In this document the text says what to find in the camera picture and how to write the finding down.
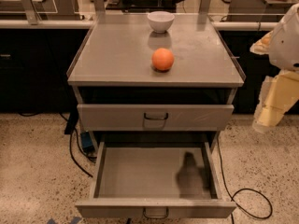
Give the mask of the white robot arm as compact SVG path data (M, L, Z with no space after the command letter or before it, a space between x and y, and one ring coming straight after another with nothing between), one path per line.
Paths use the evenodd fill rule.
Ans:
M256 132L266 133L299 101L299 5L293 5L250 51L267 54L269 62L280 69L274 77L265 77L252 122Z

